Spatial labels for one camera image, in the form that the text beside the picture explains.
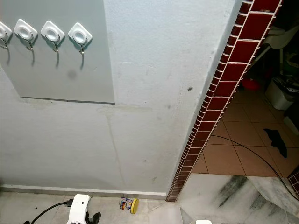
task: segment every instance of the marble floor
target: marble floor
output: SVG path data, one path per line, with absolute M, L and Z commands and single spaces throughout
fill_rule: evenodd
M 0 192 L 0 224 L 32 221 L 44 209 L 72 196 Z M 36 224 L 65 224 L 69 209 L 56 207 Z M 299 202 L 290 199 L 277 179 L 191 174 L 177 202 L 140 199 L 138 212 L 119 209 L 119 198 L 93 197 L 92 216 L 101 212 L 99 224 L 299 224 Z

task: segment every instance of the yellow object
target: yellow object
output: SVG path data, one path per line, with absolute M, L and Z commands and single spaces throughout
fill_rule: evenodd
M 139 205 L 139 199 L 138 198 L 134 198 L 132 205 L 131 205 L 131 210 L 130 212 L 132 214 L 135 214 L 138 210 L 138 205 Z

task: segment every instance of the white painted wall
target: white painted wall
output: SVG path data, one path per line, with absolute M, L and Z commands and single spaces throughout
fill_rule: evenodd
M 1 70 L 2 183 L 167 192 L 239 2 L 106 0 L 115 105 L 20 98 Z

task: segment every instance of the small toy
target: small toy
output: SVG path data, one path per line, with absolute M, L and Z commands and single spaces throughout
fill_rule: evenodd
M 131 199 L 126 198 L 126 197 L 121 197 L 120 209 L 122 209 L 122 210 L 127 208 L 128 210 L 130 210 L 130 212 L 132 214 L 135 214 L 137 212 L 138 205 L 139 205 L 139 199 L 138 198 L 134 198 L 133 200 L 131 200 Z

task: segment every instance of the black cloth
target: black cloth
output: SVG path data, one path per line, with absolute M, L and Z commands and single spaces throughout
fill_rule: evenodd
M 279 149 L 280 154 L 286 158 L 286 146 L 282 138 L 280 137 L 278 130 L 270 130 L 268 128 L 264 129 L 272 141 L 271 145 Z

